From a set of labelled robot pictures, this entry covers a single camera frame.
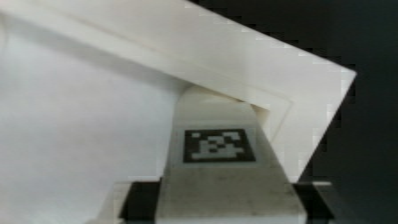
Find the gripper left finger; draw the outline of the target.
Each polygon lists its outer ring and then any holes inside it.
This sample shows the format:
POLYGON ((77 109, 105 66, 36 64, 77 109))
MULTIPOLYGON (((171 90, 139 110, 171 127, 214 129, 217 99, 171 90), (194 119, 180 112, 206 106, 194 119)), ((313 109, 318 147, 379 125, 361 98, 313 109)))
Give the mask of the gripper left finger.
POLYGON ((110 224, 155 224, 160 182, 118 183, 110 193, 110 224))

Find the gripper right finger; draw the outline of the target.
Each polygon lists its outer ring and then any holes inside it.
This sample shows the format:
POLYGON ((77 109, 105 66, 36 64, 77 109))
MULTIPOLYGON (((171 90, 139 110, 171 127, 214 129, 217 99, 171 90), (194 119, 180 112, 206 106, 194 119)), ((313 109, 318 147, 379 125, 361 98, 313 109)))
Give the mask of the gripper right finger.
POLYGON ((345 208, 331 182, 293 184, 306 209, 306 224, 347 224, 345 208))

